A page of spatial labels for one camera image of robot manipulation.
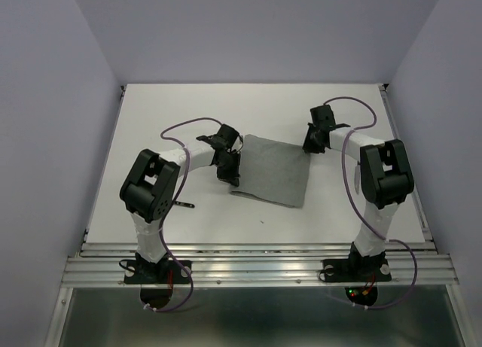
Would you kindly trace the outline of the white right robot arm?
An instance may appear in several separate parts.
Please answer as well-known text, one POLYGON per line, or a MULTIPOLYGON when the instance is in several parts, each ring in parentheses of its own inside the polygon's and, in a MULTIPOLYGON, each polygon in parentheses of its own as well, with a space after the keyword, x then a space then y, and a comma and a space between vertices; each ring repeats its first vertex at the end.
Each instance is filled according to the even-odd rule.
POLYGON ((372 121, 361 126, 337 123, 331 106, 310 109, 303 150, 309 154, 323 154, 327 149, 339 151, 343 183, 349 203, 361 221, 352 243, 346 270, 354 279, 364 279, 374 268, 383 264, 385 244, 392 220, 399 206, 414 189, 414 179, 403 141, 384 141, 362 133, 374 127, 374 109, 362 103, 372 115, 372 121), (365 198, 365 210, 360 212, 348 185, 346 158, 356 161, 355 187, 365 198))

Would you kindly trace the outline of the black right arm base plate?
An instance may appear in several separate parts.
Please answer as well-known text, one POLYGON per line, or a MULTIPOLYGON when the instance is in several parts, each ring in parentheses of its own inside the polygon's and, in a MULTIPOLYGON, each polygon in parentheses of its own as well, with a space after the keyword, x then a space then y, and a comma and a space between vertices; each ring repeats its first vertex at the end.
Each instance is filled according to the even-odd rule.
POLYGON ((324 259, 319 278, 327 283, 390 282, 392 275, 386 259, 355 262, 347 259, 324 259))

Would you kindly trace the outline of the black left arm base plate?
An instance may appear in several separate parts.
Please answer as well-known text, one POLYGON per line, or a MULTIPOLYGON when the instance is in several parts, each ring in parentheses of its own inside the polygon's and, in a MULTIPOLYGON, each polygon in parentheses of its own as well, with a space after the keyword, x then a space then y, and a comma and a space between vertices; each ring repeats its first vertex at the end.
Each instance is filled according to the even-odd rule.
POLYGON ((185 271, 173 260, 150 263, 141 260, 122 259, 118 263, 124 271, 126 285, 189 285, 185 271))

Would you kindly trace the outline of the black handled knife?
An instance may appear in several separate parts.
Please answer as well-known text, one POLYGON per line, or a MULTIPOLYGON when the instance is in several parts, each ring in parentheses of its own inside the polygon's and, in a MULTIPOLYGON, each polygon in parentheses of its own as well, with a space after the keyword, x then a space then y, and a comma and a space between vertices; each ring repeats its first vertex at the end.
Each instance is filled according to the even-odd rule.
POLYGON ((361 188, 361 165, 360 165, 360 163, 357 163, 356 166, 355 166, 354 187, 355 187, 356 194, 359 195, 360 194, 360 188, 361 188))

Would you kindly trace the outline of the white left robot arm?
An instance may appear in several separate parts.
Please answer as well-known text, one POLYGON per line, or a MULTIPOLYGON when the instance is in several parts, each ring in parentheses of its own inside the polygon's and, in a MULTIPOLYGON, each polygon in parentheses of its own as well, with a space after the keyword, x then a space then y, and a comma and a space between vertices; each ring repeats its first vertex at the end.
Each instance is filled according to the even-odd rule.
POLYGON ((161 223, 184 187, 189 172, 214 166, 219 181, 239 185, 239 165, 243 137, 233 127, 220 125, 217 133, 201 135, 188 144, 171 139, 178 147, 156 153, 139 152, 121 189, 120 199, 133 219, 137 252, 142 274, 150 282, 160 282, 167 275, 162 260, 167 251, 161 242, 161 223))

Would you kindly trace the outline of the grey cloth napkin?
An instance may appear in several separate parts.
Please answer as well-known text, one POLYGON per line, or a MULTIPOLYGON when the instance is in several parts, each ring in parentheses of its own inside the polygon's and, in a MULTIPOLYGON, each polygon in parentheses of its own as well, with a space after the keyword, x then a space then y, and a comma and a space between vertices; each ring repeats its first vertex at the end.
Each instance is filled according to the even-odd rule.
POLYGON ((304 205, 311 156, 301 146, 255 135, 244 138, 239 185, 230 193, 288 208, 304 205))

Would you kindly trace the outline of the black handled fork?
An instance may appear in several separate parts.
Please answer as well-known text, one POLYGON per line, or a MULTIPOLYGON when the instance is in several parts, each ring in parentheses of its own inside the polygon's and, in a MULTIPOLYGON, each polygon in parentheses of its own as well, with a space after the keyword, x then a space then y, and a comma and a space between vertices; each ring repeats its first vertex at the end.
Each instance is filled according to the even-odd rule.
POLYGON ((176 206, 180 206, 180 207, 183 207, 183 208, 189 208, 189 209, 194 209, 195 208, 195 205, 192 204, 192 203, 188 203, 188 202, 179 202, 179 201, 176 201, 174 203, 176 206))

